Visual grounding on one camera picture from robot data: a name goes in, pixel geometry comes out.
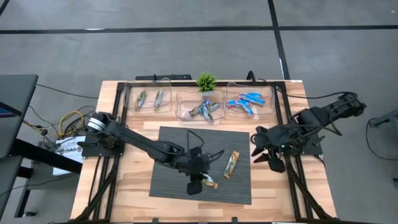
green plant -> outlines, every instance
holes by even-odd
[[[211,72],[202,72],[197,80],[197,85],[201,92],[213,91],[216,86],[216,82],[216,76]]]

gray carpet mat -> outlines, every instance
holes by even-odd
[[[155,163],[150,183],[149,196],[202,200],[211,202],[227,202],[251,204],[251,176],[249,133],[232,131],[212,131],[190,129],[205,141],[202,153],[215,154],[224,149],[224,154],[211,163],[209,175],[218,183],[218,189],[203,185],[200,194],[188,195],[189,177],[177,170],[169,169]],[[160,127],[159,140],[170,141],[187,147],[187,129]],[[200,140],[190,134],[190,148],[200,145]],[[230,179],[224,176],[224,170],[233,151],[239,152],[238,161]]]

small potted plant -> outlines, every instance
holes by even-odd
[[[200,77],[197,80],[197,85],[199,86],[199,91],[202,92],[203,96],[209,96],[214,90],[216,82],[216,76],[207,71],[200,74]]]

clear plastic bin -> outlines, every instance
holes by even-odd
[[[175,107],[175,115],[183,124],[219,124],[225,117],[225,96],[223,91],[215,90],[211,92],[201,93],[199,91],[177,92],[177,106]],[[212,111],[210,114],[213,120],[206,120],[203,114],[191,116],[191,110],[200,106],[207,99],[212,103],[220,103],[220,107]]]
[[[260,93],[265,100],[265,105],[260,106],[251,103],[251,109],[254,113],[253,117],[250,117],[242,107],[226,107],[227,117],[232,117],[233,119],[266,119],[269,116],[274,116],[275,114],[275,90],[271,86],[246,86],[238,85],[235,82],[230,82],[226,87],[226,101],[238,100],[240,93]]]
[[[162,101],[158,107],[155,99],[162,90]],[[140,94],[145,91],[146,97],[140,108],[136,107],[136,101]],[[124,84],[124,106],[132,113],[163,113],[172,109],[172,84],[168,78],[148,82],[126,82]]]

wooden tabletop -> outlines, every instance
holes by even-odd
[[[118,82],[120,81],[103,82],[97,111],[112,113]],[[304,85],[301,81],[285,81],[285,83],[288,95],[305,96]],[[252,135],[256,131],[256,126],[271,128],[277,125],[277,118],[274,114],[261,116],[258,119],[237,119],[228,116],[228,113],[217,125],[181,123],[175,115],[176,94],[180,90],[197,91],[198,88],[173,87],[170,109],[162,113],[133,113],[129,111],[126,124],[131,130],[153,140],[158,138],[160,126],[242,131]],[[225,91],[226,87],[217,87],[217,90]],[[279,99],[282,114],[285,117],[280,93]],[[306,99],[289,97],[289,102],[292,113],[308,108]],[[255,147],[251,144],[250,148],[253,151]],[[77,217],[87,206],[97,159],[97,157],[92,157],[84,161],[71,218]],[[335,208],[323,164],[313,156],[302,156],[302,160],[309,191],[327,213],[335,216]],[[145,152],[126,145],[124,155],[119,163],[111,222],[151,222],[153,218],[159,218],[160,222],[230,222],[231,217],[237,217],[241,222],[295,220],[287,173],[280,174],[271,171],[266,162],[251,163],[251,205],[150,197],[149,189],[153,166],[154,161]],[[98,169],[93,194],[98,186],[100,169],[101,166]],[[305,217],[302,194],[299,189],[297,192],[301,215]],[[101,203],[100,218],[103,218],[105,214],[107,195],[108,192],[105,193]]]

